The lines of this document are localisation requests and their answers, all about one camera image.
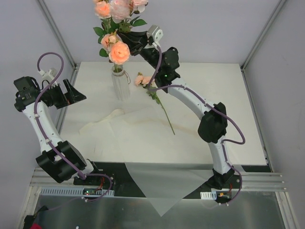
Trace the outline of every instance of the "white connector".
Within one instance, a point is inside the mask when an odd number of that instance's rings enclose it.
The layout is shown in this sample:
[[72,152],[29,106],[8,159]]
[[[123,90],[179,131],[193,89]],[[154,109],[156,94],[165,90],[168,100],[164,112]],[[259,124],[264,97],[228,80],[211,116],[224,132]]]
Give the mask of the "white connector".
[[216,191],[201,192],[200,197],[201,197],[201,199],[205,199],[205,200],[216,200],[217,199],[217,194],[216,194]]
[[[40,70],[38,71],[38,73],[42,76],[42,80],[47,80],[48,82],[51,82],[52,80],[54,80],[57,71],[55,68],[51,68],[47,72],[45,72],[44,70]],[[58,83],[56,81],[52,84],[52,86],[57,85]]]

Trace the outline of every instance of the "green leaf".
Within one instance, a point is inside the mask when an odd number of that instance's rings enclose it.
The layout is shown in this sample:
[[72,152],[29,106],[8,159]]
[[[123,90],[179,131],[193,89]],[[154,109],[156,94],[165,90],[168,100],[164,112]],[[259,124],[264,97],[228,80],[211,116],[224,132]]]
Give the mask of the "green leaf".
[[132,25],[134,23],[135,20],[137,20],[140,16],[135,17],[134,19],[132,19],[129,23]]
[[121,22],[120,24],[119,24],[119,31],[120,32],[130,32],[130,23],[128,23],[128,22]]
[[119,24],[115,23],[112,18],[111,18],[111,21],[110,21],[110,26],[114,30],[119,28]]
[[141,25],[146,25],[146,21],[144,21],[143,19],[138,19],[136,20],[134,23],[133,23],[133,27],[136,27],[136,26],[141,26]]
[[93,29],[94,29],[96,35],[98,35],[99,37],[103,37],[106,34],[105,30],[103,30],[100,27],[94,27]]
[[109,33],[115,32],[115,29],[111,27],[111,28],[108,29],[108,32]]
[[101,50],[100,50],[100,56],[102,56],[102,57],[108,57],[108,54],[107,54],[106,50],[101,49]]

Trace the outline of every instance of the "peach rose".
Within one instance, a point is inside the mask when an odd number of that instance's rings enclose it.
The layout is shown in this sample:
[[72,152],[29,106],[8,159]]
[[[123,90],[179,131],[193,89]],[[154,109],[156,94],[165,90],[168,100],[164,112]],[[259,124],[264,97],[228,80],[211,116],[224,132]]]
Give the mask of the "peach rose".
[[151,80],[151,77],[150,77],[150,76],[146,76],[146,77],[144,77],[144,79],[142,80],[142,84],[143,84],[144,86],[146,86],[146,85],[149,83],[150,80]]
[[140,83],[142,83],[142,80],[144,79],[143,75],[138,75],[137,78],[134,80],[134,84],[136,86],[139,86]]
[[133,1],[133,10],[138,10],[142,13],[145,10],[145,5],[148,3],[148,0],[132,0]]
[[123,64],[128,61],[130,56],[130,51],[128,45],[122,41],[118,41],[111,47],[109,53],[109,59],[115,64]]
[[104,50],[108,50],[109,37],[110,37],[110,34],[106,34],[106,35],[102,38],[101,44],[102,44]]
[[118,41],[118,37],[111,34],[106,34],[101,41],[104,50],[111,51],[111,47]]
[[111,17],[110,15],[110,4],[105,1],[100,1],[96,3],[95,13],[99,18],[105,19]]

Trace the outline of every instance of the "cable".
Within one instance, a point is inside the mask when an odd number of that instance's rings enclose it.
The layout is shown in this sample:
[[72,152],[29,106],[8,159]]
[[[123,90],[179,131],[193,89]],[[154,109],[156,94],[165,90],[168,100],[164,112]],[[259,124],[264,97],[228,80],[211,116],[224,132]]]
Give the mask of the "cable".
[[[52,84],[58,79],[58,77],[61,75],[62,70],[63,70],[63,67],[64,67],[64,62],[63,62],[62,56],[60,56],[59,54],[57,54],[57,53],[55,53],[55,52],[46,52],[46,53],[44,53],[43,55],[41,55],[40,58],[39,58],[38,61],[37,61],[37,69],[38,69],[38,71],[41,70],[41,69],[40,69],[40,61],[42,60],[42,58],[43,58],[44,56],[50,55],[50,54],[56,55],[56,56],[58,56],[58,57],[61,59],[61,68],[60,68],[59,72],[57,73],[57,75],[55,76],[55,78],[54,78],[51,82],[48,82],[49,84],[46,86],[46,88],[44,88],[44,89],[39,93],[39,95],[37,96],[37,98],[36,98],[36,100],[35,100],[35,104],[34,104],[34,115],[35,115],[35,117],[36,117],[35,119],[36,119],[37,125],[38,125],[38,127],[39,127],[39,129],[40,129],[40,131],[41,131],[41,133],[42,133],[42,135],[43,135],[43,137],[44,137],[46,140],[48,140],[48,136],[46,135],[46,133],[45,133],[45,131],[43,130],[42,125],[41,125],[41,123],[40,123],[39,115],[38,115],[38,113],[37,113],[37,105],[38,105],[38,102],[39,102],[41,96],[43,95],[43,93],[45,93],[46,90],[47,90],[48,88],[50,88],[51,85],[52,85]],[[81,171],[80,171],[71,161],[69,161],[65,156],[63,156],[63,155],[61,154],[61,152],[59,152],[59,151],[56,149],[56,147],[52,144],[51,141],[47,141],[47,143],[49,144],[49,146],[54,150],[54,152],[55,152],[58,156],[60,156],[68,165],[70,165],[70,166],[78,173],[78,175],[80,176],[81,179],[86,179],[86,175],[83,174],[83,173],[82,173],[82,172],[81,172]],[[102,198],[103,196],[105,196],[105,195],[107,195],[107,194],[109,193],[109,191],[110,191],[111,188],[112,188],[112,180],[111,180],[111,178],[110,178],[109,176],[107,176],[106,174],[87,174],[87,176],[101,176],[101,177],[105,177],[105,178],[107,178],[107,179],[109,180],[110,185],[109,185],[109,188],[107,189],[107,191],[106,191],[104,194],[102,194],[101,196],[99,196],[98,198],[96,198],[96,199],[94,199],[94,200],[86,199],[86,202],[87,202],[87,201],[88,201],[88,202],[97,201],[98,199]],[[78,198],[79,198],[79,197],[73,198],[73,199],[67,201],[66,203],[64,203],[64,204],[62,204],[62,205],[60,205],[60,206],[57,206],[57,207],[55,207],[55,208],[49,209],[49,211],[50,211],[50,210],[56,210],[56,209],[58,209],[58,208],[61,208],[62,206],[66,205],[66,204],[68,204],[68,203],[70,203],[70,202],[72,202],[72,201],[74,201],[74,200],[76,200],[76,199],[78,199]]]
[[63,66],[64,66],[63,58],[62,58],[59,54],[57,54],[57,53],[55,53],[55,52],[46,52],[45,54],[41,55],[40,58],[39,58],[38,61],[37,61],[37,69],[38,69],[38,71],[41,70],[41,69],[40,69],[40,61],[42,60],[42,58],[43,58],[44,56],[50,55],[50,54],[56,55],[56,56],[58,56],[58,57],[61,59],[61,69],[60,69],[59,72],[57,73],[56,77],[46,86],[46,88],[44,88],[44,89],[39,93],[39,95],[37,96],[37,98],[36,98],[36,100],[35,100],[35,104],[34,104],[34,114],[35,114],[35,117],[36,117],[36,122],[37,122],[38,128],[40,129],[40,131],[41,131],[43,137],[47,140],[47,143],[49,144],[49,146],[54,150],[54,152],[55,152],[58,156],[60,156],[68,165],[70,165],[70,166],[78,173],[78,175],[79,175],[79,177],[80,177],[81,179],[84,180],[84,179],[86,179],[86,175],[83,174],[83,173],[82,173],[82,172],[81,172],[81,171],[80,171],[71,161],[69,161],[65,156],[63,156],[63,155],[56,149],[56,147],[53,145],[53,143],[52,143],[51,141],[48,141],[49,138],[48,138],[48,136],[46,135],[46,133],[44,132],[44,130],[43,130],[43,128],[42,128],[42,125],[41,125],[41,123],[40,123],[40,120],[39,120],[39,115],[38,115],[38,112],[37,112],[37,105],[38,105],[38,102],[39,102],[41,96],[43,95],[43,93],[45,93],[46,90],[47,90],[49,87],[51,87],[51,85],[52,85],[53,83],[55,83],[55,81],[56,81],[56,80],[58,79],[58,77],[61,75],[62,70],[63,70]]
[[159,71],[159,68],[161,66],[161,62],[162,62],[162,50],[160,48],[159,45],[157,45],[157,49],[159,51],[159,60],[158,60],[158,63],[157,63],[157,67],[155,69],[155,72],[153,73],[152,77],[151,77],[151,80],[149,81],[148,83],[148,90],[151,91],[151,92],[156,92],[158,90],[161,90],[161,89],[165,89],[165,88],[169,88],[169,87],[179,87],[179,88],[183,88],[184,90],[187,90],[189,92],[191,92],[194,96],[196,96],[200,102],[202,102],[205,106],[209,107],[211,110],[213,110],[214,112],[216,112],[217,114],[221,115],[222,117],[224,117],[225,119],[229,120],[230,123],[233,124],[233,126],[236,128],[236,130],[238,131],[238,133],[240,134],[241,138],[242,138],[242,141],[241,142],[237,142],[237,141],[234,141],[234,140],[231,140],[231,139],[224,139],[221,141],[221,145],[222,145],[222,148],[223,148],[223,152],[224,152],[224,158],[225,158],[225,162],[227,163],[227,165],[233,169],[236,173],[238,173],[239,177],[240,177],[240,187],[236,193],[236,195],[230,200],[228,201],[227,203],[225,204],[222,204],[222,205],[227,205],[229,202],[233,201],[240,193],[241,189],[242,189],[242,186],[243,186],[243,178],[242,178],[242,174],[236,169],[234,168],[229,162],[228,162],[228,156],[227,156],[227,152],[225,150],[225,147],[224,147],[224,142],[232,142],[232,143],[235,143],[235,144],[238,144],[238,145],[243,145],[245,144],[246,142],[246,139],[244,137],[244,134],[242,133],[241,129],[238,127],[238,125],[228,116],[226,116],[225,114],[219,112],[218,110],[216,110],[214,107],[212,107],[211,105],[207,104],[205,102],[205,100],[200,96],[198,95],[196,92],[194,92],[192,89],[188,88],[188,87],[184,87],[183,85],[167,85],[167,86],[163,86],[163,87],[158,87],[158,88],[155,88],[155,89],[151,89],[151,84],[153,82],[153,80],[155,79],[158,71]]
[[34,82],[34,84],[36,85],[37,89],[40,91],[40,87],[39,87],[39,84],[37,83],[37,80],[34,77],[30,77],[30,79]]
[[87,176],[101,176],[101,177],[107,178],[109,180],[109,182],[110,182],[109,188],[102,195],[100,195],[99,197],[97,197],[95,199],[88,199],[88,198],[85,198],[85,197],[75,197],[75,198],[72,198],[72,199],[68,200],[67,202],[65,202],[65,203],[63,203],[63,204],[61,204],[59,206],[50,208],[47,211],[54,211],[56,209],[62,208],[62,207],[66,206],[67,204],[69,204],[72,201],[75,201],[77,199],[83,199],[84,198],[84,199],[86,199],[85,202],[95,202],[95,201],[99,200],[100,198],[106,196],[110,192],[110,190],[112,188],[112,180],[111,180],[111,178],[109,176],[107,176],[106,174],[87,174]]
[[48,82],[48,84],[50,84],[50,82],[49,82],[48,80],[43,80],[42,83],[41,83],[41,89],[42,89],[42,90],[43,90],[43,88],[44,88],[44,86],[43,86],[43,83],[44,83],[44,82]]

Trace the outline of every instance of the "clear vase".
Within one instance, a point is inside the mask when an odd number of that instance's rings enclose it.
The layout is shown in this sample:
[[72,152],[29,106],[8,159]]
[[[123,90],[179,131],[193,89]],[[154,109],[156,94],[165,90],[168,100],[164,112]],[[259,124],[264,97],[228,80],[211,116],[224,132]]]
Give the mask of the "clear vase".
[[121,100],[127,100],[130,97],[128,76],[124,71],[123,65],[117,65],[117,69],[121,69],[120,72],[115,72],[116,68],[112,67],[112,82],[116,97]]

